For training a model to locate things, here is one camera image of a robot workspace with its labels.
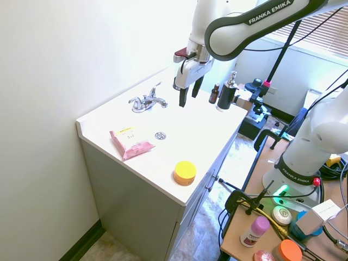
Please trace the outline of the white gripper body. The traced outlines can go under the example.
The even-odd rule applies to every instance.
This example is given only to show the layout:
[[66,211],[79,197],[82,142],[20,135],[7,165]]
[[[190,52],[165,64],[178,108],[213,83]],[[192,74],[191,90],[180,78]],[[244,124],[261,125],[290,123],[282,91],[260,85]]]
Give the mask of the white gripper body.
[[173,83],[173,88],[180,90],[188,88],[192,83],[209,72],[213,66],[214,59],[209,59],[203,64],[194,59],[184,62],[184,58],[174,58],[173,62],[180,64]]

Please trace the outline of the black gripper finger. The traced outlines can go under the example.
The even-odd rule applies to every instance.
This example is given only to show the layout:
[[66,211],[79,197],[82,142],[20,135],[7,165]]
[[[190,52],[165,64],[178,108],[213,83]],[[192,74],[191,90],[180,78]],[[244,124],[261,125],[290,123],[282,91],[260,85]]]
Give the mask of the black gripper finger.
[[199,92],[199,90],[200,90],[200,88],[201,88],[202,82],[203,82],[203,76],[200,77],[198,80],[195,81],[194,88],[193,88],[192,94],[191,94],[191,96],[192,96],[193,98],[196,98],[196,97],[197,97],[198,92]]
[[185,89],[180,89],[179,92],[179,106],[184,108],[186,101],[187,101],[187,93],[188,93],[189,88],[185,88]]

